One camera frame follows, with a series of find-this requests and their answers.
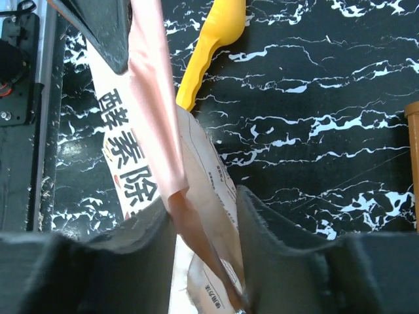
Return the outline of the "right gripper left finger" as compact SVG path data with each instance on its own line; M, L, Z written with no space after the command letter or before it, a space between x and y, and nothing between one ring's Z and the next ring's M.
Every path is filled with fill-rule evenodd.
M2 313L167 313L175 230L161 200L88 241L1 234Z

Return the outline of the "pink cat litter bag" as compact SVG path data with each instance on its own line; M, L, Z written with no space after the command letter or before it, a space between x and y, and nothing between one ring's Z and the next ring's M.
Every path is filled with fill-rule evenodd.
M235 310L249 309L229 277L196 206L187 198L189 183L175 108L172 68L160 1L131 1L128 70L117 92L128 107L133 134L156 179L164 206L186 245L209 266L226 289Z

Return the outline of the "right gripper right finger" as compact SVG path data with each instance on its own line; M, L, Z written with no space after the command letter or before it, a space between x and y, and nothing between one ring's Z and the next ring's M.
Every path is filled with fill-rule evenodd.
M254 313L417 313L418 234L328 240L236 193L246 294Z

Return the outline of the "yellow plastic litter scoop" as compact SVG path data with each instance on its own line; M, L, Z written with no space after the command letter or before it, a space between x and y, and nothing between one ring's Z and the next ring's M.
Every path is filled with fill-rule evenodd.
M245 0L213 2L177 92L176 103L180 107L192 111L215 51L236 42L244 32L245 24Z

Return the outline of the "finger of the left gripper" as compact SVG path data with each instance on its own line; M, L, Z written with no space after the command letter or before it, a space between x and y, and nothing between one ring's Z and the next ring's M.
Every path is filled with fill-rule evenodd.
M126 0L50 0L117 75L128 68L128 2Z

